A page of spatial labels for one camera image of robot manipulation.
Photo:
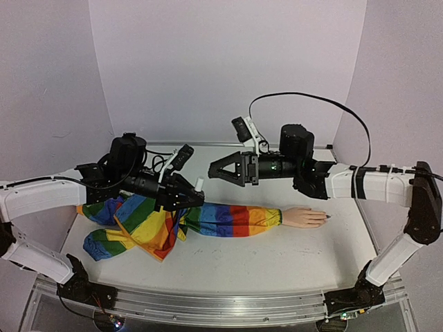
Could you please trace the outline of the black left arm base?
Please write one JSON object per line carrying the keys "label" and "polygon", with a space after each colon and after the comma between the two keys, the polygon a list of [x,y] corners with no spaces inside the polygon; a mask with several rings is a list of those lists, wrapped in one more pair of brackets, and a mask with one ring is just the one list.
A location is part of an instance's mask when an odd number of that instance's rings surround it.
{"label": "black left arm base", "polygon": [[81,261],[71,254],[67,254],[66,257],[72,265],[73,276],[66,283],[57,285],[57,295],[74,302],[113,309],[116,304],[117,289],[91,282]]}

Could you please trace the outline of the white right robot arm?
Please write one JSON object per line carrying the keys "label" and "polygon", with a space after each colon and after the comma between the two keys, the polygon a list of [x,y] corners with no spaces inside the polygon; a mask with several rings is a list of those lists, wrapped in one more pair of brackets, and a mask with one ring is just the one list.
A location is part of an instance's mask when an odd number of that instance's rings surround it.
{"label": "white right robot arm", "polygon": [[364,205],[389,205],[406,213],[403,230],[365,268],[363,282],[381,287],[419,249],[441,232],[442,195],[429,164],[412,167],[345,165],[314,158],[314,135],[300,124],[281,128],[277,151],[262,152],[253,124],[234,121],[237,137],[251,151],[235,152],[210,164],[208,175],[244,187],[261,180],[290,178],[311,199],[353,199]]}

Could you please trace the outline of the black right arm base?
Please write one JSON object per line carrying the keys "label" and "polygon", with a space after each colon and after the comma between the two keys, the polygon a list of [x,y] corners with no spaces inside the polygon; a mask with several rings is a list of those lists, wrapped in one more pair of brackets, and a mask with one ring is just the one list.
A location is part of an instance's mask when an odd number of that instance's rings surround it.
{"label": "black right arm base", "polygon": [[363,267],[353,287],[331,290],[324,294],[323,303],[326,305],[328,317],[366,310],[385,302],[383,285],[375,286],[365,278],[370,263],[371,261]]}

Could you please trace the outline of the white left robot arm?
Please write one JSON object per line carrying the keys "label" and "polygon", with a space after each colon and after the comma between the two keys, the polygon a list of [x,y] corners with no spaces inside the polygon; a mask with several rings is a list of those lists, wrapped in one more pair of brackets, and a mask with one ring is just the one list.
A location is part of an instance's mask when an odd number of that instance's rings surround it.
{"label": "white left robot arm", "polygon": [[189,183],[180,171],[194,154],[183,145],[167,154],[159,171],[146,167],[149,151],[145,139],[134,133],[114,138],[96,163],[78,165],[54,175],[1,183],[1,258],[65,285],[79,302],[93,297],[93,286],[80,276],[82,263],[27,237],[16,221],[48,217],[44,226],[55,225],[56,212],[65,213],[83,204],[101,203],[121,191],[154,201],[154,211],[173,212],[198,207],[204,202],[203,179]]}

